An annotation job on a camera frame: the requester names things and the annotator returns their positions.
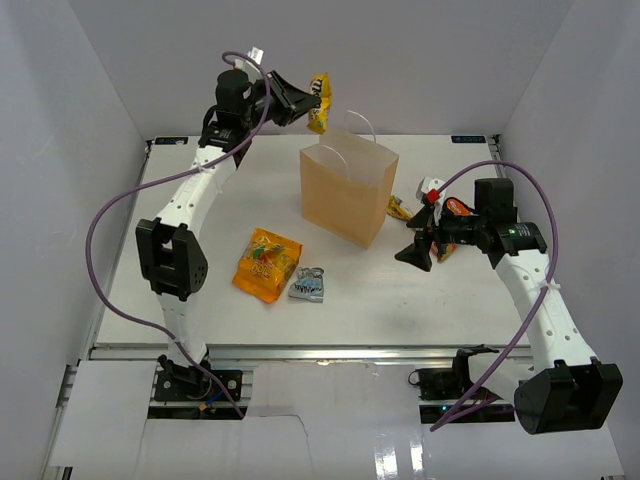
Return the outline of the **yellow M&M's packet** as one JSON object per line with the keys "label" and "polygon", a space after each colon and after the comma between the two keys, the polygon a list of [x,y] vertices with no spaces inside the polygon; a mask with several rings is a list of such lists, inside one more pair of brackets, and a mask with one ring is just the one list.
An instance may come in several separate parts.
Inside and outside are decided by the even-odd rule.
{"label": "yellow M&M's packet", "polygon": [[319,103],[308,113],[307,128],[318,135],[322,135],[327,130],[332,104],[332,90],[327,72],[315,75],[311,79],[309,93],[317,97]]}

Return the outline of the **orange snack packet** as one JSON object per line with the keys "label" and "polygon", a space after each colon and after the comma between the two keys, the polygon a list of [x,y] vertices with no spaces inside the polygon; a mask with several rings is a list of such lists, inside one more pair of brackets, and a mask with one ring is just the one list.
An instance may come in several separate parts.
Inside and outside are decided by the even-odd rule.
{"label": "orange snack packet", "polygon": [[[458,217],[470,217],[475,214],[475,209],[457,197],[450,196],[445,199],[441,220],[445,221],[445,234],[450,237],[453,229],[458,228],[461,222]],[[438,263],[442,263],[453,255],[458,248],[456,242],[444,243],[444,236],[440,236],[440,243],[434,242],[431,247],[432,253],[436,256]]]}

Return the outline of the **small yellow snack packet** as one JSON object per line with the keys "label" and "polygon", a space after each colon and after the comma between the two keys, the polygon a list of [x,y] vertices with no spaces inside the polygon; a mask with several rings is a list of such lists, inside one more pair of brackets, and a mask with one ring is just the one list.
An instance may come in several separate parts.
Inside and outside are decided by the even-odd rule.
{"label": "small yellow snack packet", "polygon": [[402,221],[409,221],[414,216],[408,204],[396,195],[391,195],[389,198],[387,214]]}

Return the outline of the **silver blue snack packet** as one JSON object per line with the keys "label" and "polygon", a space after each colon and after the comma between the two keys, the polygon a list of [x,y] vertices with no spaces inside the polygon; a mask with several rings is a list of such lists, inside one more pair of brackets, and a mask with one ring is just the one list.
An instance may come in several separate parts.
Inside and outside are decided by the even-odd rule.
{"label": "silver blue snack packet", "polygon": [[324,293],[324,270],[320,267],[300,267],[297,279],[289,286],[288,297],[322,303]]}

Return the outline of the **orange Lot 100 mango bag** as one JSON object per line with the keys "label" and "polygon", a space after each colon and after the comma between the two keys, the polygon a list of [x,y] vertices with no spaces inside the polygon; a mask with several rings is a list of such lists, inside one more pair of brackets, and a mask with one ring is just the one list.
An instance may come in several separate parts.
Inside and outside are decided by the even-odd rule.
{"label": "orange Lot 100 mango bag", "polygon": [[298,267],[303,245],[256,228],[238,260],[232,284],[262,302],[272,304]]}

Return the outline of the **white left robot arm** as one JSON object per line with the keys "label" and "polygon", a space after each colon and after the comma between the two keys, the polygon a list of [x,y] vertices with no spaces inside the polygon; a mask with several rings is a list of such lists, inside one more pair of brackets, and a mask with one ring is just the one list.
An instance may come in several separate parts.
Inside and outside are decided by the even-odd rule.
{"label": "white left robot arm", "polygon": [[236,172],[260,121],[287,126],[321,105],[319,96],[285,81],[277,72],[253,78],[228,70],[217,78],[215,104],[203,118],[203,128],[192,163],[195,174],[177,188],[152,220],[135,229],[141,273],[156,294],[165,327],[174,338],[168,358],[184,368],[177,387],[188,398],[199,399],[211,387],[211,374],[201,362],[208,349],[200,323],[192,318],[196,293],[204,286],[208,261],[199,233],[216,196]]}

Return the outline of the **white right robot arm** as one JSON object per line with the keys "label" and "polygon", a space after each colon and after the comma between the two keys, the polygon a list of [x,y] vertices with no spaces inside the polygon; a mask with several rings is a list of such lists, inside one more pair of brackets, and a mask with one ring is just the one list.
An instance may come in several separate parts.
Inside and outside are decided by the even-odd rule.
{"label": "white right robot arm", "polygon": [[485,389],[511,404],[531,434],[601,428],[623,385],[614,363],[601,362],[579,333],[551,276],[552,260],[536,224],[520,221],[509,179],[474,184],[470,214],[460,215],[443,196],[443,183],[424,178],[421,210],[407,223],[413,243],[396,260],[430,271],[430,250],[477,247],[503,282],[525,330],[533,367],[509,360],[505,349],[479,345],[457,351],[451,384],[463,401]]}

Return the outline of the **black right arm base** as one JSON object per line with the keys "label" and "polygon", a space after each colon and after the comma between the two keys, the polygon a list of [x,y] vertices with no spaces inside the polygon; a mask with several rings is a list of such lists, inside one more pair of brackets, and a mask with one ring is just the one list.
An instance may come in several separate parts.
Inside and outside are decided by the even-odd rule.
{"label": "black right arm base", "polygon": [[488,358],[499,351],[484,344],[459,348],[449,367],[422,367],[411,371],[407,377],[410,386],[419,390],[419,398],[429,400],[458,400],[473,385],[469,373],[469,359]]}

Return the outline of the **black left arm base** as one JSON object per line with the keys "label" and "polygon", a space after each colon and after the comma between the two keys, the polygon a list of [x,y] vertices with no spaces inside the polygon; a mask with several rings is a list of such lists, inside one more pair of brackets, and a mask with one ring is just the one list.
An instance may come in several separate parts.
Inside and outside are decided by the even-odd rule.
{"label": "black left arm base", "polygon": [[[228,400],[221,387],[195,367],[177,365],[166,355],[158,358],[158,364],[159,370],[153,394],[156,402],[199,401],[211,404]],[[201,366],[222,383],[234,401],[241,399],[243,383],[241,370],[213,370],[207,360],[203,360]]]}

